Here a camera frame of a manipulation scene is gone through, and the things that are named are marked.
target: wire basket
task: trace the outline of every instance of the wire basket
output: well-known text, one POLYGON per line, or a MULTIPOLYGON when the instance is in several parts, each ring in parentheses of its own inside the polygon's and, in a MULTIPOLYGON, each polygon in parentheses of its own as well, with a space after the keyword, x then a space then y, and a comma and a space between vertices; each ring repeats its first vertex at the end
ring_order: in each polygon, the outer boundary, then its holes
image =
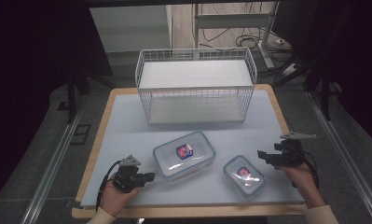
POLYGON ((135 79, 149 124, 243 122, 257 72, 248 48, 155 49, 135 79))

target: transparent container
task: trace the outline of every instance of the transparent container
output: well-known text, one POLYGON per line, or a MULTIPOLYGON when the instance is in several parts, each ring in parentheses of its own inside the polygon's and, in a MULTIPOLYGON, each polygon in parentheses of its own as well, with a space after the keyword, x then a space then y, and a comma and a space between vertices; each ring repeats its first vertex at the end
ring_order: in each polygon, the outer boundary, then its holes
POLYGON ((248 48, 142 50, 136 87, 148 123, 244 122, 257 79, 248 48))
POLYGON ((174 183, 210 165, 215 152, 202 132, 194 132, 154 148, 153 155, 163 178, 174 183))
POLYGON ((265 177, 241 155, 227 162, 223 171, 228 183, 243 198, 252 197, 265 185, 265 177))

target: metal rail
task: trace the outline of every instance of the metal rail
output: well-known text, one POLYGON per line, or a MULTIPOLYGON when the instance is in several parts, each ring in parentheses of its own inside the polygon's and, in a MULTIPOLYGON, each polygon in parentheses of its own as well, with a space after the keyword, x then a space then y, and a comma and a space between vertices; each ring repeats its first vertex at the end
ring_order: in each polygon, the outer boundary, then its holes
POLYGON ((360 170, 357 168, 354 160, 351 158, 351 154, 340 139, 334 125, 331 121, 328 121, 325 118, 320 110, 320 104, 316 94, 308 92, 307 95, 309 96, 313 104, 314 111, 316 112, 320 122, 323 124, 323 128, 327 132, 334 149, 337 151, 343 166, 348 172, 353 185, 359 192, 363 202, 365 203, 366 209, 372 217, 372 189, 369 187, 369 184, 366 182, 360 170))
POLYGON ((76 129, 78 121, 80 120, 83 107, 87 101, 87 96, 80 95, 80 100, 77 107, 77 113, 73 121, 67 125, 66 130, 63 134, 61 142, 58 144, 48 167, 40 180, 39 185, 36 188, 34 196, 32 197, 25 214, 23 215, 21 223, 36 223, 38 216, 40 215, 41 209, 43 208, 44 202, 48 196, 49 190, 51 189, 52 183, 55 179, 56 174, 61 166, 62 159, 69 146, 70 140, 76 129))

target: table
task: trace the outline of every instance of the table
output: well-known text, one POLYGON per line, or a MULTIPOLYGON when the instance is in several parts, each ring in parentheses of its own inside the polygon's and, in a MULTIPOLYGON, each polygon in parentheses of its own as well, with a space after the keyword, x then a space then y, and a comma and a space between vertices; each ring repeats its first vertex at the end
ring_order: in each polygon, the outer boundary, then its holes
MULTIPOLYGON (((279 121, 283 133, 289 133, 282 111, 276 100, 274 92, 270 85, 256 85, 255 90, 264 90, 268 93, 276 117, 279 121)), ((94 169, 102 142, 104 132, 113 108, 113 102, 117 95, 137 94, 135 88, 115 89, 110 93, 106 108, 103 113, 102 121, 96 135, 90 158, 81 181, 76 201, 81 202, 86 187, 89 183, 91 173, 94 169)), ((206 206, 179 206, 179 207, 133 207, 124 208, 118 217, 137 218, 137 217, 241 217, 241 216, 276 216, 276 215, 302 215, 306 209, 303 203, 280 203, 280 204, 246 204, 246 205, 206 205, 206 206)), ((72 216, 75 218, 93 217, 94 209, 73 208, 72 216)))

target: small plastic container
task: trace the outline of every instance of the small plastic container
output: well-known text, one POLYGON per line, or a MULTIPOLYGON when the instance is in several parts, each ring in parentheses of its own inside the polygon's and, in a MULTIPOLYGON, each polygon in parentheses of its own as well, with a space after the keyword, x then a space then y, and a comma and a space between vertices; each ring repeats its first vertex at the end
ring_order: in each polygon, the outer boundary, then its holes
POLYGON ((215 152, 202 132, 194 132, 154 148, 154 159, 167 182, 174 183, 212 163, 215 152))
POLYGON ((228 183, 245 199, 265 185, 265 177, 241 155, 227 162, 223 171, 228 183))

